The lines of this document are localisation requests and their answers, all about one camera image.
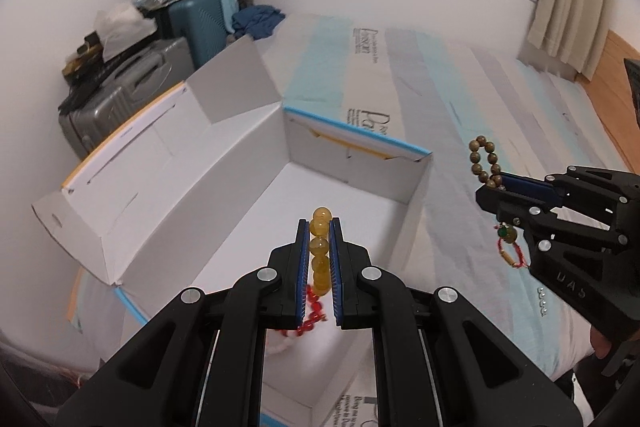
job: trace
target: finger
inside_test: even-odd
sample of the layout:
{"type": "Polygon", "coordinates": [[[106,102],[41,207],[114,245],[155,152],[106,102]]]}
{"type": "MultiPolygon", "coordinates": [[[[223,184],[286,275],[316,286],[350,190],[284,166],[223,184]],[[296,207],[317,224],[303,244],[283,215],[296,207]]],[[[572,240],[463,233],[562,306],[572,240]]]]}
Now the finger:
{"type": "Polygon", "coordinates": [[[599,359],[606,358],[609,351],[611,351],[611,342],[595,328],[591,328],[590,337],[591,346],[593,346],[593,349],[596,352],[596,357],[599,359]]]}

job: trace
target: cardboard box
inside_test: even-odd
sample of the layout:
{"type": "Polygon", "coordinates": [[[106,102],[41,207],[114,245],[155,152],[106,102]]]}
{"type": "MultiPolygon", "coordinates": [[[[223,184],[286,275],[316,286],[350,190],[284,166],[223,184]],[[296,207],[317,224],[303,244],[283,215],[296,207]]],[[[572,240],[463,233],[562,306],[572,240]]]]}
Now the cardboard box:
{"type": "MultiPolygon", "coordinates": [[[[255,45],[240,39],[124,124],[33,205],[98,279],[154,315],[183,288],[231,287],[327,206],[345,240],[398,271],[412,247],[430,153],[282,106],[255,45]]],[[[322,298],[331,317],[331,294],[322,298]]],[[[370,345],[331,317],[265,361],[262,404],[322,424],[370,345]]]]}

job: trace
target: striped bed sheet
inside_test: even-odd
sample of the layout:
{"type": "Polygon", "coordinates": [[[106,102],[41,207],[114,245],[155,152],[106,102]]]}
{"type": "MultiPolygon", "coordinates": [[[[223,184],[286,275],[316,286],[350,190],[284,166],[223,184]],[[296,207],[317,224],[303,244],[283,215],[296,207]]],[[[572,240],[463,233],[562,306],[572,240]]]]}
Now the striped bed sheet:
{"type": "MultiPolygon", "coordinates": [[[[582,87],[482,48],[345,18],[291,15],[257,45],[286,105],[433,152],[420,226],[400,274],[407,285],[457,288],[552,378],[591,352],[589,325],[550,292],[543,317],[540,283],[501,259],[495,220],[475,203],[467,149],[484,134],[503,170],[534,178],[571,164],[626,170],[582,87]]],[[[118,296],[84,271],[70,317],[105,359],[139,327],[118,296]]]]}

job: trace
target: bed headboard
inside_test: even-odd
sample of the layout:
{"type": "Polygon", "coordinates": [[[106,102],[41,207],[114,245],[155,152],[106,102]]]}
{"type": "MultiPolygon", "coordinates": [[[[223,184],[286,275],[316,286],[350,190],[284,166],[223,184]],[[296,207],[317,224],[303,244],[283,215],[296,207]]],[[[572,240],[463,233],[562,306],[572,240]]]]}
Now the bed headboard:
{"type": "Polygon", "coordinates": [[[593,80],[589,82],[579,74],[576,81],[589,95],[629,170],[640,174],[640,128],[626,76],[625,58],[640,58],[640,52],[617,33],[609,31],[593,80]]]}

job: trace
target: gray suitcase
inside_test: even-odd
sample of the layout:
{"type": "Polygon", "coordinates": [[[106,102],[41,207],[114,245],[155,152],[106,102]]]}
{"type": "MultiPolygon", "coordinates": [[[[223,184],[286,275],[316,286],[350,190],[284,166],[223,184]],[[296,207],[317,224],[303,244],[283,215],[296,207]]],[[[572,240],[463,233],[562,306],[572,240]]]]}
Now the gray suitcase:
{"type": "Polygon", "coordinates": [[[184,37],[156,41],[123,63],[83,108],[60,116],[66,140],[80,159],[171,87],[193,73],[184,37]]]}

